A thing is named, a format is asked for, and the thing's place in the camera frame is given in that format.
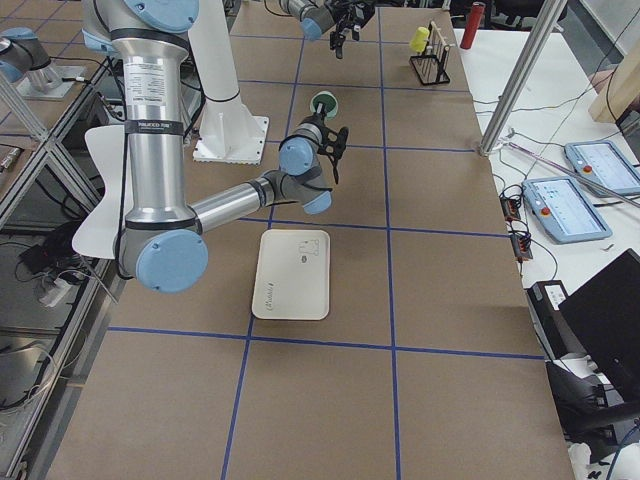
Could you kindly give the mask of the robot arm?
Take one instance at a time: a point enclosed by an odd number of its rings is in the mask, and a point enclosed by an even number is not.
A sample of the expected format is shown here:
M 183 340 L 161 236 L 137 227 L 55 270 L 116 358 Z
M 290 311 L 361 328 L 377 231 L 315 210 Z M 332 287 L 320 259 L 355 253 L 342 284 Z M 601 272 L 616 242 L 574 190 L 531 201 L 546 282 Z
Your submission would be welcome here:
M 375 1 L 280 1 L 279 6 L 299 21 L 305 39 L 316 41 L 329 32 L 329 48 L 339 60 L 347 34 L 358 41 L 376 11 Z
M 203 233 L 281 200 L 316 214 L 331 204 L 319 157 L 339 159 L 326 126 L 337 100 L 316 94 L 310 115 L 279 148 L 279 166 L 189 204 L 184 190 L 185 116 L 180 68 L 196 65 L 203 117 L 198 156 L 257 162 L 268 121 L 243 104 L 224 7 L 219 1 L 87 1 L 86 46 L 123 63 L 124 151 L 116 174 L 112 254 L 124 277 L 177 293 L 205 272 Z

